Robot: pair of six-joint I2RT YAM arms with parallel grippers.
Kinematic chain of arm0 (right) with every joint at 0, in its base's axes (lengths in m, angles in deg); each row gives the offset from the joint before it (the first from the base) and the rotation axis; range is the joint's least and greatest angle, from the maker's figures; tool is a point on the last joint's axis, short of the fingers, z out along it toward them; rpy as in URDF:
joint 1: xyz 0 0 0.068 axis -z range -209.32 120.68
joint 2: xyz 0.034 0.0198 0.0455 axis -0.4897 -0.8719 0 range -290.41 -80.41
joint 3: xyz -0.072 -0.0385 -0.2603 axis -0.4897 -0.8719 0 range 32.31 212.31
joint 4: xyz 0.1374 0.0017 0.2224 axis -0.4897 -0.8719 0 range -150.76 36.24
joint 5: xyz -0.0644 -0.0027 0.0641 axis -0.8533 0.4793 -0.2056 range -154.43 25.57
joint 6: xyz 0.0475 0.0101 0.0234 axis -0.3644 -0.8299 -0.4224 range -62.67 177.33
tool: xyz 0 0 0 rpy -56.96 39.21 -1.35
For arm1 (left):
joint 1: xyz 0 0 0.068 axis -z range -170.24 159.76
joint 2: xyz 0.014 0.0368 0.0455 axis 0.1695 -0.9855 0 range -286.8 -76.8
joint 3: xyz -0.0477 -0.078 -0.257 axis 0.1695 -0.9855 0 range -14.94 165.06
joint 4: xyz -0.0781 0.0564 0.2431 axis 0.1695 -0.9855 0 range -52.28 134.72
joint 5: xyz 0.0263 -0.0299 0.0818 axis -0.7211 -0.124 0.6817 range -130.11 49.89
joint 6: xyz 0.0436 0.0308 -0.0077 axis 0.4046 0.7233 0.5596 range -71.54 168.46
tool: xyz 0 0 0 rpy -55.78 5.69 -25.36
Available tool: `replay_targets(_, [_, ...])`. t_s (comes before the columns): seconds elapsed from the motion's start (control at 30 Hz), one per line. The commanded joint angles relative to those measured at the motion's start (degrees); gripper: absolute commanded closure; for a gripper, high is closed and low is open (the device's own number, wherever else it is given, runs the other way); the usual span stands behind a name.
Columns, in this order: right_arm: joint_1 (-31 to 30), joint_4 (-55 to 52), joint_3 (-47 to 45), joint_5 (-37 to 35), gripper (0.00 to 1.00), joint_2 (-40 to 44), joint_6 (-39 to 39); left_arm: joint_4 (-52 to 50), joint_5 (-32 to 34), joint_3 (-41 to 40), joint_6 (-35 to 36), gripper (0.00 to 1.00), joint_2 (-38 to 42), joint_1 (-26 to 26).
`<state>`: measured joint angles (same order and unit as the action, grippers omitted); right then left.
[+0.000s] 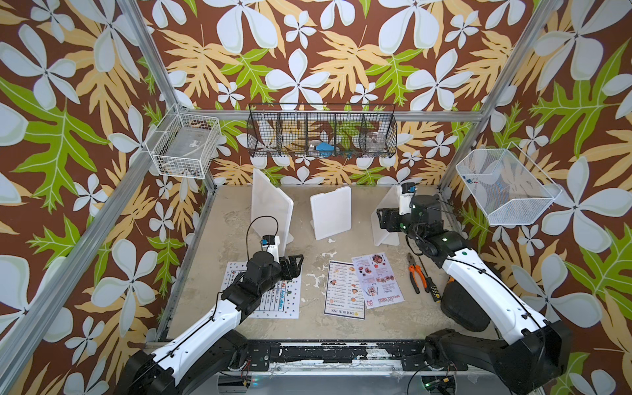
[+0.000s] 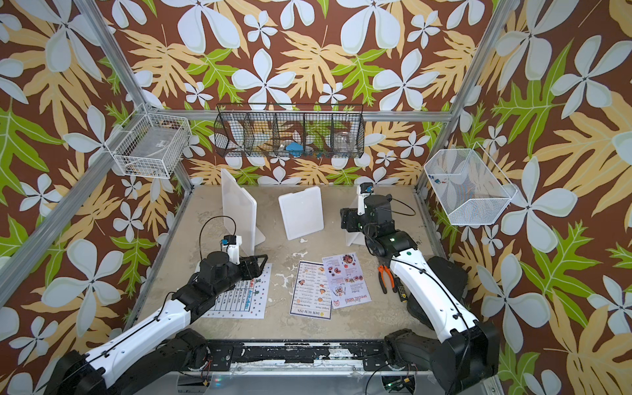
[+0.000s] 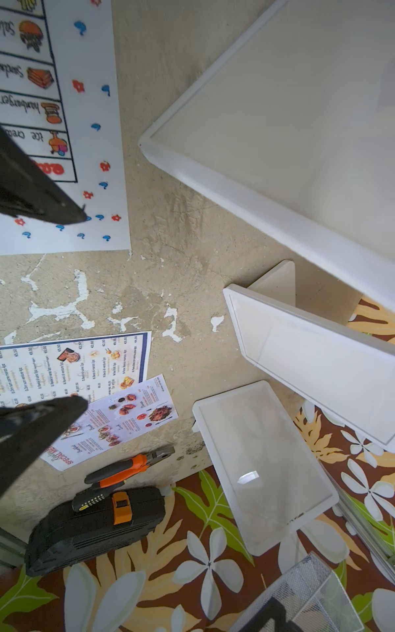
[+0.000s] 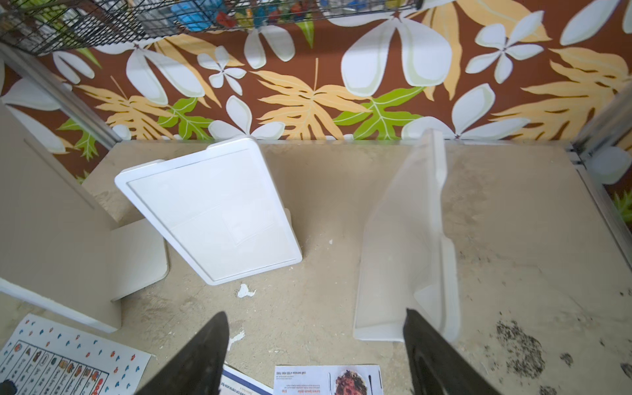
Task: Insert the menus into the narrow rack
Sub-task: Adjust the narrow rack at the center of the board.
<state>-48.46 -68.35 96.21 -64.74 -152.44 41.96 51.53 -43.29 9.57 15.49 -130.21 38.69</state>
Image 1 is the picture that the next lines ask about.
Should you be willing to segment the pink restaurant special menu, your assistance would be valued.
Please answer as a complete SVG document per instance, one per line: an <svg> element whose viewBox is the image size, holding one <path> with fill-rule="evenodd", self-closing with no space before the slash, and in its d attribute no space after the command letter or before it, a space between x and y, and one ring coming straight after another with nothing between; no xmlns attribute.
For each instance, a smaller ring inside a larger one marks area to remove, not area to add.
<svg viewBox="0 0 632 395"><path fill-rule="evenodd" d="M393 268L384 253L372 253L352 259L367 309L405 301Z"/></svg>

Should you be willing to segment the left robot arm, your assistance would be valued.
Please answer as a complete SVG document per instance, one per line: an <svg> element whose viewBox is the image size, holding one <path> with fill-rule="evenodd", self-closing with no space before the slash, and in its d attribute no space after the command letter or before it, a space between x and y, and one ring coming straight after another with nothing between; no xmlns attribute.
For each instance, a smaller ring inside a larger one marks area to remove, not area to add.
<svg viewBox="0 0 632 395"><path fill-rule="evenodd" d="M123 369L116 394L190 394L202 382L227 370L248 344L235 329L261 304L263 294L280 281L301 274L302 254L275 258L267 251L253 254L216 305L199 321L147 354L139 351Z"/></svg>

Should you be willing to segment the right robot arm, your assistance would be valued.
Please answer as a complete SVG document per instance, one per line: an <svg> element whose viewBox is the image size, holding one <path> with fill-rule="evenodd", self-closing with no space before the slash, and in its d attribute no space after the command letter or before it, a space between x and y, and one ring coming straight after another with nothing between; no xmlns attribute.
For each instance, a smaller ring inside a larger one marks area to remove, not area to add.
<svg viewBox="0 0 632 395"><path fill-rule="evenodd" d="M438 196L409 194L398 208L379 208L376 216L381 229L405 235L462 288L460 301L443 297L445 314L457 322L485 314L500 331L498 340L453 329L434 332L425 340L428 365L475 366L496 375L515 394L531 393L564 375L569 367L571 331L528 306L462 235L444 228Z"/></svg>

